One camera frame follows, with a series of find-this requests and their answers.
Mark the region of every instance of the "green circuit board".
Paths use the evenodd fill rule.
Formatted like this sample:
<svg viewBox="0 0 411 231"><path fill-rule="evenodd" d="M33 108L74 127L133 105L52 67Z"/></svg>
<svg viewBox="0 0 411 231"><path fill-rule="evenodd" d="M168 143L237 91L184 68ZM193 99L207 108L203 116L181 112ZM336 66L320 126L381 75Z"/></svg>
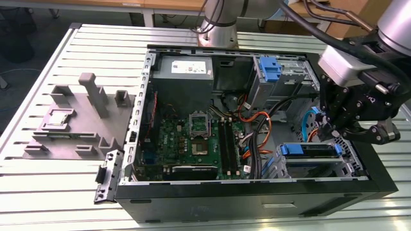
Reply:
<svg viewBox="0 0 411 231"><path fill-rule="evenodd" d="M204 121L193 122L192 128L205 130ZM209 137L189 138L188 119L164 119L160 125L159 141L155 154L155 164L147 165L147 172L152 172L152 178L160 180L160 175L155 173L161 170L163 165L211 165L219 168L219 180L243 179L241 175L227 175L221 171L220 140L217 120L211 120ZM233 133L243 132L243 124L232 123Z"/></svg>

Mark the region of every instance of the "small cpu chip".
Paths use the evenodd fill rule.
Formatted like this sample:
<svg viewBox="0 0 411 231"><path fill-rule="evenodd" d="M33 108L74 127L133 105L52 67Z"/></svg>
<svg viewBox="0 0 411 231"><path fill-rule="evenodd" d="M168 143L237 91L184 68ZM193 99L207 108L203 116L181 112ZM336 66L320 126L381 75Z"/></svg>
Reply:
<svg viewBox="0 0 411 231"><path fill-rule="evenodd" d="M191 142L192 155L207 155L208 154L208 141L193 140Z"/></svg>

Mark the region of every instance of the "blue latch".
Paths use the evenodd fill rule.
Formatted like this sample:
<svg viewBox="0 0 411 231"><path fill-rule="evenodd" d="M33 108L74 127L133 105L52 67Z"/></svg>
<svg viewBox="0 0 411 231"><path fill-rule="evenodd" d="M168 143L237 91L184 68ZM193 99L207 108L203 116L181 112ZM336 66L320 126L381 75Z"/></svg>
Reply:
<svg viewBox="0 0 411 231"><path fill-rule="evenodd" d="M260 57L259 67L264 73L267 82L276 82L281 76L281 65L276 62L273 57Z"/></svg>
<svg viewBox="0 0 411 231"><path fill-rule="evenodd" d="M333 148L335 148L336 156L340 156L343 154L343 149L340 145L335 144Z"/></svg>
<svg viewBox="0 0 411 231"><path fill-rule="evenodd" d="M315 111L315 114L319 114L320 110L316 107L312 107L312 110Z"/></svg>
<svg viewBox="0 0 411 231"><path fill-rule="evenodd" d="M288 144L284 144L284 146L285 146L285 149L287 149L287 151L291 155L303 155L304 154L303 147L301 147L300 144L288 143Z"/></svg>
<svg viewBox="0 0 411 231"><path fill-rule="evenodd" d="M287 155L287 154L288 154L287 148L285 148L283 145L280 146L280 148L281 148L281 154L283 154L283 155Z"/></svg>

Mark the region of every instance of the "open computer tower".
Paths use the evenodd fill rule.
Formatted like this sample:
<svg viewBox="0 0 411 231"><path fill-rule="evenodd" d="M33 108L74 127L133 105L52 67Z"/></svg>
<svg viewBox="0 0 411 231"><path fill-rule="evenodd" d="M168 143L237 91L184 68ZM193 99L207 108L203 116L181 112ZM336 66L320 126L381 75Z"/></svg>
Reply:
<svg viewBox="0 0 411 231"><path fill-rule="evenodd" d="M239 113L249 117L291 95L317 92L317 59L148 46L124 145L100 167L94 203L117 202L137 222L197 222L325 216L395 192L369 144L315 136L307 142L317 99L293 100L271 117L261 177L249 177L255 124Z"/></svg>

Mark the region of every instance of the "white sticker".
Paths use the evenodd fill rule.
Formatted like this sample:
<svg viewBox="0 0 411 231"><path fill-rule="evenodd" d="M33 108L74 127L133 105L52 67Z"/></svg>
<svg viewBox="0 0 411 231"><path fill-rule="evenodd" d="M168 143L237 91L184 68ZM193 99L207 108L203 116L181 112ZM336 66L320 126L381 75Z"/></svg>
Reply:
<svg viewBox="0 0 411 231"><path fill-rule="evenodd" d="M203 61L173 61L171 73L177 74L205 74L205 62Z"/></svg>
<svg viewBox="0 0 411 231"><path fill-rule="evenodd" d="M123 6L141 6L141 5L136 3L123 3Z"/></svg>
<svg viewBox="0 0 411 231"><path fill-rule="evenodd" d="M243 106L249 110L251 105L247 102L244 102Z"/></svg>
<svg viewBox="0 0 411 231"><path fill-rule="evenodd" d="M248 165L244 165L244 172L251 173L251 167Z"/></svg>

